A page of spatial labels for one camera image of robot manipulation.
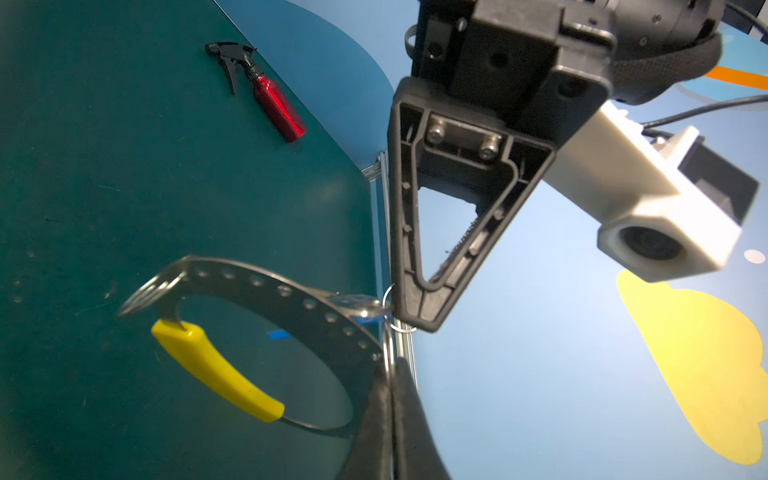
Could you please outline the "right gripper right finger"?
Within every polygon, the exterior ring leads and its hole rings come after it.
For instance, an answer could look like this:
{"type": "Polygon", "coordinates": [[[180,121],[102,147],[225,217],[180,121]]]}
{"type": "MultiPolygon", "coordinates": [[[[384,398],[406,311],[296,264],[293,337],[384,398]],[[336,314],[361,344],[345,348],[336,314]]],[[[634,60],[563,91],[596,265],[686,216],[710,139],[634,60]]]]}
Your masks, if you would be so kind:
{"type": "Polygon", "coordinates": [[[410,366],[398,358],[392,377],[394,478],[448,480],[410,366]]]}

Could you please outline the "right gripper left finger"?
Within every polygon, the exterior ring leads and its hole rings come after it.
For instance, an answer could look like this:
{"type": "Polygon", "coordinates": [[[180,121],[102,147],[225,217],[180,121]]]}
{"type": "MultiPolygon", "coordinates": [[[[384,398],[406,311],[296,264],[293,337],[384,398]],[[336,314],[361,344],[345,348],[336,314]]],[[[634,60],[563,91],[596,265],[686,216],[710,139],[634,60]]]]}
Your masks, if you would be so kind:
{"type": "Polygon", "coordinates": [[[393,408],[389,376],[375,370],[360,428],[338,475],[343,480],[387,480],[393,475],[393,408]]]}

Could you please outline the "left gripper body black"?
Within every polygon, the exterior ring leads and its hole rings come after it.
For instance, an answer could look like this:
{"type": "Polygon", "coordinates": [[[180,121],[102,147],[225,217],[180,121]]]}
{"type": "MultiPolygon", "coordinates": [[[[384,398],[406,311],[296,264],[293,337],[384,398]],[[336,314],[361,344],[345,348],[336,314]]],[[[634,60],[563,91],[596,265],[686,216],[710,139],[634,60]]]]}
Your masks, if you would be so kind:
{"type": "Polygon", "coordinates": [[[564,145],[613,92],[614,13],[590,1],[423,1],[414,77],[564,145]]]}

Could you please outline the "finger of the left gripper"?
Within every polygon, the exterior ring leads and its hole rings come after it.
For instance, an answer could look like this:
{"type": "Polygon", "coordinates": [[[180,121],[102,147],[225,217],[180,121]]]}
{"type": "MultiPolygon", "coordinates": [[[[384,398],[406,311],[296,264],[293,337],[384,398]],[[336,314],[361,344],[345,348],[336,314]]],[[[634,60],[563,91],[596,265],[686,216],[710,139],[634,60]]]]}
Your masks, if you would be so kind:
{"type": "Polygon", "coordinates": [[[394,314],[434,333],[543,180],[557,148],[449,98],[435,84],[406,77],[393,97],[388,149],[394,314]],[[432,275],[423,266],[423,188],[478,208],[460,256],[432,275]]]}
{"type": "Polygon", "coordinates": [[[447,269],[461,254],[464,244],[471,236],[478,219],[478,208],[475,204],[460,199],[454,199],[449,210],[449,230],[457,238],[443,261],[443,269],[447,269]]]}

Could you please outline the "grey keyring yellow handle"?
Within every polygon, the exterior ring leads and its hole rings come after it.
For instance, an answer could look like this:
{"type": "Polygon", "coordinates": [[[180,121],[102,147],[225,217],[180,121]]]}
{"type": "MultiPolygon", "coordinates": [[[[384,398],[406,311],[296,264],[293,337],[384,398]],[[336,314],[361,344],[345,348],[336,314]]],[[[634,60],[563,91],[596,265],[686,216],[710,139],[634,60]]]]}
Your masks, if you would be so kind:
{"type": "Polygon", "coordinates": [[[254,296],[282,278],[262,267],[186,256],[162,269],[119,307],[150,312],[163,350],[222,399],[264,422],[349,438],[362,420],[377,341],[307,347],[257,313],[254,296]]]}

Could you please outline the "silver key blue tag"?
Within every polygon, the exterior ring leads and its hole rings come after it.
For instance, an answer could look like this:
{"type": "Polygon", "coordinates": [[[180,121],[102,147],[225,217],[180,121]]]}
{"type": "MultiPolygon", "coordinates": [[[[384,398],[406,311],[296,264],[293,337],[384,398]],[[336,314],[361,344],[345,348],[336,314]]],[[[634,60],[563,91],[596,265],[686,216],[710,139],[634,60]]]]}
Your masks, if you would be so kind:
{"type": "Polygon", "coordinates": [[[342,294],[288,282],[277,283],[254,296],[257,313],[272,321],[307,347],[376,343],[368,326],[380,325],[402,335],[417,331],[395,318],[390,293],[382,298],[342,294]]]}

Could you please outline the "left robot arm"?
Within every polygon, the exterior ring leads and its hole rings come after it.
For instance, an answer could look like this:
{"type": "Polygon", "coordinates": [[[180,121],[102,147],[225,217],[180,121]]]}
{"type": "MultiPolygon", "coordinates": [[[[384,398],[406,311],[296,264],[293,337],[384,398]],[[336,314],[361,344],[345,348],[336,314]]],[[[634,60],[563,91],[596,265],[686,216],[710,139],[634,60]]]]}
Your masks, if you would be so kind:
{"type": "Polygon", "coordinates": [[[537,185],[598,221],[598,248],[655,283],[722,269],[758,182],[640,105],[710,73],[722,1],[424,1],[392,103],[397,319],[438,330],[537,185]]]}

